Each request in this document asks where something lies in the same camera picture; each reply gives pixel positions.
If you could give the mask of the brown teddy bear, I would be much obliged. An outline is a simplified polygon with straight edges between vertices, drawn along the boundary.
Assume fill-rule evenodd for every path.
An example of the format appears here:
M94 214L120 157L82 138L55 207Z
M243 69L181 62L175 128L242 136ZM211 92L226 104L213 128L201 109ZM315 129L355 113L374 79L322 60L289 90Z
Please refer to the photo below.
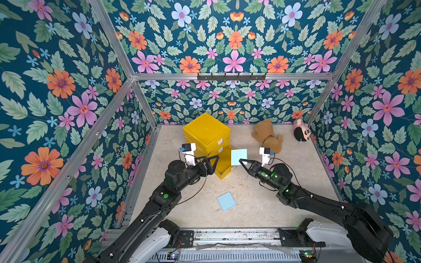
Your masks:
M279 154L282 151L284 137L281 134L275 135L271 119L258 122L253 127L252 137L274 154Z

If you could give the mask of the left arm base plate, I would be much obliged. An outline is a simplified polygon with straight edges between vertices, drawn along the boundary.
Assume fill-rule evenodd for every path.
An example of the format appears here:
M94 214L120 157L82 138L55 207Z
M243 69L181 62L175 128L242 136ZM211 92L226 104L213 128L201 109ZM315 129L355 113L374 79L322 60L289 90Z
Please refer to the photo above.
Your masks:
M170 235L166 248L191 248L194 244L195 232L193 230L180 230Z

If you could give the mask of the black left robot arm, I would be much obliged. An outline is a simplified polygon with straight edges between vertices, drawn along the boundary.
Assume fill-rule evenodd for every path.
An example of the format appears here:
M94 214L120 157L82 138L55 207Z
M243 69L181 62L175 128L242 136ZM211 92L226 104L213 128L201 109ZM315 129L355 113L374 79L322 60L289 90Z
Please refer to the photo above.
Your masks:
M148 203L129 227L98 256L90 256L86 263L127 263L135 250L182 198L182 190L197 183L201 177L214 174L219 156L195 158L195 164L172 161L164 174L164 181L153 191Z

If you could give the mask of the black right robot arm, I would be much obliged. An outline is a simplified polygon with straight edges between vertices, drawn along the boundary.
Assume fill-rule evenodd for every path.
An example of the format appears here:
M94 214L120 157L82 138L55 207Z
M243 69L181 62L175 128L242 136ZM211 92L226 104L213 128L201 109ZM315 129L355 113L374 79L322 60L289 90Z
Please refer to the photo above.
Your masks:
M270 186L283 205L310 211L345 228L353 248L365 259L382 262L389 252L392 231L369 204L344 203L314 194L291 182L295 173L286 163L267 169L258 161L239 162L250 176Z

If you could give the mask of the yellow bottom drawer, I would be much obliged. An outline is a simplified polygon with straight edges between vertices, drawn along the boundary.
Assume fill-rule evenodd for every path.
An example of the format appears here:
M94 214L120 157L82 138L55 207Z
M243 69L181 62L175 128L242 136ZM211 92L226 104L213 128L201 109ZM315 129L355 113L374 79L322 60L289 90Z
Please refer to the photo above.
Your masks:
M221 180L225 179L232 171L233 165L231 165L231 151L233 148L229 145L222 147L219 150L214 150L210 156L219 156L219 161L216 166L215 174Z

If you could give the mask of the pink black plush toy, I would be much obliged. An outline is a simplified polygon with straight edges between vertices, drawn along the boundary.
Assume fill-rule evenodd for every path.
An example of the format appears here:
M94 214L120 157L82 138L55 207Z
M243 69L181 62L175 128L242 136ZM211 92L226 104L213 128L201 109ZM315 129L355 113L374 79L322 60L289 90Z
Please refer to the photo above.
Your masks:
M311 130L309 126L303 122L302 119L296 119L293 123L293 135L297 141L308 141L311 137Z

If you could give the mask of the yellow plastic drawer cabinet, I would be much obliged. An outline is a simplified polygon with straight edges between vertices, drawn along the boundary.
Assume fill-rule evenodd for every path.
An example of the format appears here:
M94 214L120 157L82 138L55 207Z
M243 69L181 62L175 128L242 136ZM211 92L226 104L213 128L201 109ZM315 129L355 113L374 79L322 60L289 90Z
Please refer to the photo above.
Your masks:
M214 150L230 145L230 128L204 113L183 127L187 143L195 143L196 157L211 157Z

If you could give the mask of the black wall hook rail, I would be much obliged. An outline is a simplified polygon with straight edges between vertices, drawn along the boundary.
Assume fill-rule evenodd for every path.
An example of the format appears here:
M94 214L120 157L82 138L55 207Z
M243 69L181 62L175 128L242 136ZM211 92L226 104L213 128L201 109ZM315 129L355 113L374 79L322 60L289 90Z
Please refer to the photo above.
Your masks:
M263 81L266 80L266 74L257 73L198 73L196 75L198 81Z

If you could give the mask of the blue sticky note pad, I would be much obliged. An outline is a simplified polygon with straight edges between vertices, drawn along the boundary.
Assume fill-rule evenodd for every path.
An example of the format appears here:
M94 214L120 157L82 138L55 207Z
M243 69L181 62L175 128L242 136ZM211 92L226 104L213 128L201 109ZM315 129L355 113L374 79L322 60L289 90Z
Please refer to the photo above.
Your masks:
M247 149L231 150L231 165L232 166L241 165L240 159L244 159L244 160L248 159Z
M217 198L222 211L227 211L228 209L236 206L236 202L230 192L227 192Z

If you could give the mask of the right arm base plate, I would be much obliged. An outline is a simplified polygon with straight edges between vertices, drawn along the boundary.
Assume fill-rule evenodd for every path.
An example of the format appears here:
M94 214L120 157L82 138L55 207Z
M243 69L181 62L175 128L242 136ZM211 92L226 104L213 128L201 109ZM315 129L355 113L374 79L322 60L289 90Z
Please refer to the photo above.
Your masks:
M325 242L313 241L304 230L278 228L280 242L283 247L324 248Z

